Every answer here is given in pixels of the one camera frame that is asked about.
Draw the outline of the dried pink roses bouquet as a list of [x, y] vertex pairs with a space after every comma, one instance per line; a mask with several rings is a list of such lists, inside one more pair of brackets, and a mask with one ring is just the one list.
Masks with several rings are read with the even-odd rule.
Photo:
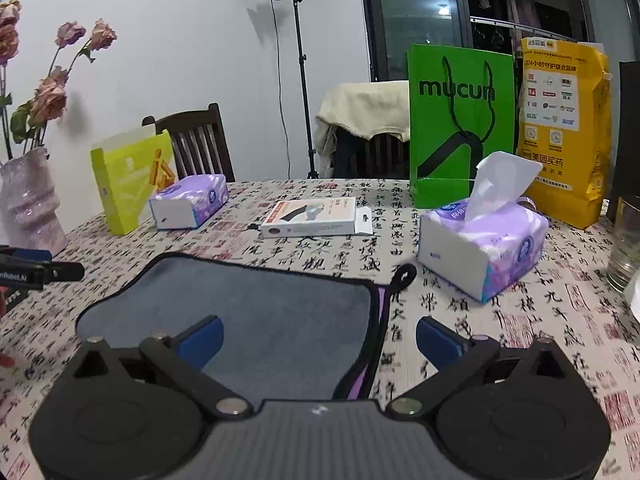
[[18, 0], [1, 3], [1, 142], [9, 160], [43, 147], [48, 125], [65, 113], [66, 87], [77, 61], [86, 58], [94, 62], [96, 52], [108, 49], [117, 40], [115, 29], [102, 18], [90, 29], [76, 21], [58, 26], [55, 52], [46, 76], [40, 79], [30, 99], [16, 105], [8, 90], [6, 70], [20, 47], [17, 25], [21, 12]]

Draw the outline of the chair draped with cream cloth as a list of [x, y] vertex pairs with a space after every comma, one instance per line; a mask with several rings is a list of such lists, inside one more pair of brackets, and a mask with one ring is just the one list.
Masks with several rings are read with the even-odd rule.
[[346, 82], [326, 92], [314, 148], [322, 178], [409, 177], [409, 84]]

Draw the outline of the white flat product box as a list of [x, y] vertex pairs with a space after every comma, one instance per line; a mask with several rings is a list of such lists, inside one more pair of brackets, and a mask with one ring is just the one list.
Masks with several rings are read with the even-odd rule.
[[372, 210], [355, 197], [280, 200], [259, 229], [267, 238], [372, 235]]

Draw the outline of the green mucun paper bag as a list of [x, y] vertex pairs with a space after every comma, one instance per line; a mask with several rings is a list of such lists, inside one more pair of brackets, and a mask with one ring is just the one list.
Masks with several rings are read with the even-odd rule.
[[414, 44], [407, 52], [410, 193], [420, 209], [471, 195], [477, 165], [515, 145], [511, 55]]

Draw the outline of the black framed sliding window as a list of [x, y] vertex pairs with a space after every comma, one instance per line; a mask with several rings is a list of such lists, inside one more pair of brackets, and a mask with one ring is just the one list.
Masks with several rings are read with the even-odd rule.
[[639, 57], [639, 0], [363, 0], [371, 78], [404, 79], [413, 44], [520, 58], [528, 36], [594, 42], [620, 63]]

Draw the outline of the clear drinking glass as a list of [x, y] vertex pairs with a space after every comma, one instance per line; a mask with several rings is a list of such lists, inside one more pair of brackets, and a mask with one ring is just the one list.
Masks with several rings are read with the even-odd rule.
[[616, 206], [614, 242], [608, 262], [608, 282], [623, 292], [639, 269], [639, 196], [620, 196]]

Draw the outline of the purple and grey microfibre towel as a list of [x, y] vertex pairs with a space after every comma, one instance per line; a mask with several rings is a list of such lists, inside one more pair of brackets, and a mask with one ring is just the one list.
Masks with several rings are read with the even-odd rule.
[[153, 334], [177, 336], [216, 315], [224, 344], [202, 372], [251, 404], [359, 400], [374, 383], [390, 300], [415, 278], [411, 263], [376, 284], [165, 252], [121, 290], [86, 307], [76, 334], [128, 348]]

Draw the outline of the yellow-green snack box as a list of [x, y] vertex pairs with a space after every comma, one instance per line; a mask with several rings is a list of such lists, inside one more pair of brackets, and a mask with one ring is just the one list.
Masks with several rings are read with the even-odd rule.
[[171, 137], [154, 125], [116, 134], [90, 153], [108, 228], [127, 235], [151, 217], [150, 199], [178, 181]]

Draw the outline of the calligraphy print tablecloth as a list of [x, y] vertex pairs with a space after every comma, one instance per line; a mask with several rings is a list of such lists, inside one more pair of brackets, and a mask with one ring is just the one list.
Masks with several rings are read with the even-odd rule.
[[[372, 209], [372, 236], [264, 240], [258, 233], [279, 200], [336, 196], [354, 196]], [[187, 252], [383, 283], [416, 252], [418, 221], [405, 181], [297, 180], [232, 184], [227, 206], [196, 231], [160, 232], [147, 223], [126, 236], [114, 236], [102, 217], [78, 226], [63, 258], [81, 261], [86, 278], [32, 292], [2, 318], [1, 349], [15, 360], [1, 374], [2, 472], [10, 479], [39, 477], [26, 440], [28, 424], [76, 351], [76, 316], [117, 292], [156, 255]], [[477, 304], [420, 269], [390, 307], [390, 333], [373, 396], [387, 402], [433, 373], [414, 342], [414, 326], [422, 316], [437, 318], [461, 335], [487, 334], [509, 347], [549, 336], [572, 361], [611, 425], [612, 442], [600, 477], [637, 478], [639, 325], [623, 297], [608, 286], [612, 240], [606, 220], [585, 230], [551, 222], [540, 263], [487, 304]]]

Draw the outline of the pink textured ceramic vase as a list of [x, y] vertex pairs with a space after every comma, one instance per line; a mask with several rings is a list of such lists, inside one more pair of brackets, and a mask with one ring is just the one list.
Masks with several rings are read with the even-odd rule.
[[1, 167], [1, 221], [11, 246], [47, 250], [56, 256], [67, 238], [56, 215], [48, 153], [35, 148]]

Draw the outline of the yellow printed paper bag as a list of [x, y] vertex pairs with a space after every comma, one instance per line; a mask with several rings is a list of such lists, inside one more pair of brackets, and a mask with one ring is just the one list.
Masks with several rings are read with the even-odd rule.
[[542, 169], [526, 195], [543, 214], [577, 229], [597, 222], [611, 163], [610, 63], [600, 44], [522, 40], [516, 154]]

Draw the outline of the dark wooden chair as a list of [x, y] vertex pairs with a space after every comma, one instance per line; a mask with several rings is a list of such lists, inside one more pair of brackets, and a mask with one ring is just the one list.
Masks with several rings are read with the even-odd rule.
[[167, 131], [178, 177], [194, 174], [223, 174], [235, 181], [220, 108], [210, 103], [206, 110], [186, 110], [160, 119], [146, 116], [142, 125], [153, 125], [157, 134]]

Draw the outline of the closed purple tissue pack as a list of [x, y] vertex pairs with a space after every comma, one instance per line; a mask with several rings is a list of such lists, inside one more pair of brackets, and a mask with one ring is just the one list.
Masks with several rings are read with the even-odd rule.
[[223, 174], [194, 174], [158, 192], [150, 199], [159, 230], [197, 229], [229, 199]]

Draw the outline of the open purple tissue pack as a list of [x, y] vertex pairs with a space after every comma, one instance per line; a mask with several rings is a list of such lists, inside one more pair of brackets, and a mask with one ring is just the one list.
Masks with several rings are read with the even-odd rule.
[[416, 258], [481, 304], [495, 297], [542, 255], [549, 221], [524, 196], [541, 170], [506, 152], [485, 157], [468, 198], [422, 214]]

